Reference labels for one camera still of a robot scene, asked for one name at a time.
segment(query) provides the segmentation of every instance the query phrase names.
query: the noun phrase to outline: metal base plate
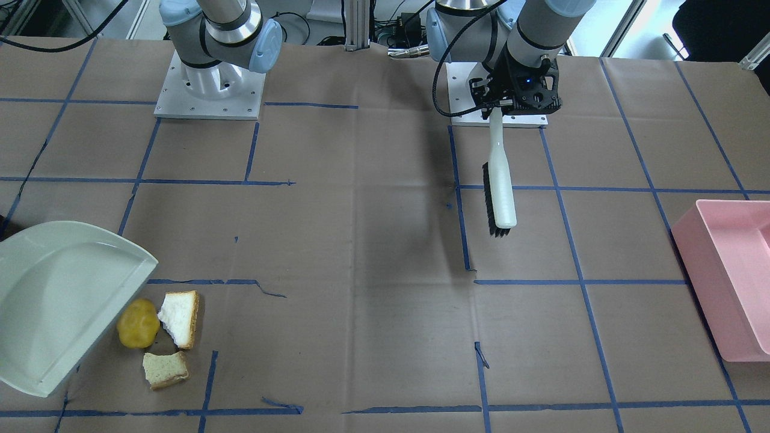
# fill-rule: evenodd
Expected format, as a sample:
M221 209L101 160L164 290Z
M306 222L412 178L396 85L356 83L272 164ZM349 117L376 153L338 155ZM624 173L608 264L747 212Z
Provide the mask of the metal base plate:
M156 117L172 119L257 120L265 74L243 70L243 91L233 97L206 100L190 93L182 80L182 62L174 52L155 107Z
M462 111L464 109L476 106L473 97L470 95L468 80L477 63L473 62L452 62L447 63L447 82L449 83L449 107L452 112ZM505 116L503 117L503 126L506 128L539 128L548 124L548 117L545 115L527 114L523 116ZM452 125L455 126L489 126L489 120L481 118L481 111L472 112L465 116L452 118Z

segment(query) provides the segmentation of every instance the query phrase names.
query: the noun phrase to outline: brush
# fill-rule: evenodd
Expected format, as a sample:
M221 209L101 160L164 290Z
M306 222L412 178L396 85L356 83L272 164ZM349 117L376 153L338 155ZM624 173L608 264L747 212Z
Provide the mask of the brush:
M484 201L487 204L490 236L503 237L516 226L516 209L511 172L503 147L503 113L499 107L492 109L489 132L489 161L481 167L484 171Z

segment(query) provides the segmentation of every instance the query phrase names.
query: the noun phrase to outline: white dustpan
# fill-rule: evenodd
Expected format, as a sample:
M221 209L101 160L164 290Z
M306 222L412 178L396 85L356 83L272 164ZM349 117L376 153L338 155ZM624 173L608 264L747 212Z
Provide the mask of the white dustpan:
M75 221L0 242L0 380L48 397L157 264L134 243Z

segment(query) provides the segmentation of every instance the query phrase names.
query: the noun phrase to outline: pink plastic container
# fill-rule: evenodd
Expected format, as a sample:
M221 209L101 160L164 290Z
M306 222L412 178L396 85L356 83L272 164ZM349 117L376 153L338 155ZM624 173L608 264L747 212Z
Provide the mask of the pink plastic container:
M770 202L698 200L672 228L726 361L770 361Z

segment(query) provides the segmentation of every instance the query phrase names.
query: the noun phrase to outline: bread slice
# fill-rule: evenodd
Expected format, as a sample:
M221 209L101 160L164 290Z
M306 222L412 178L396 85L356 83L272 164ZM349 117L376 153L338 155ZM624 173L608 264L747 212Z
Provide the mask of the bread slice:
M163 329L171 334L180 349L190 349L195 344L195 327L198 320L198 292L169 292L163 299L158 318Z
M153 391L179 383L190 377L187 358L182 351L173 355L145 353L142 366L145 369L145 379Z

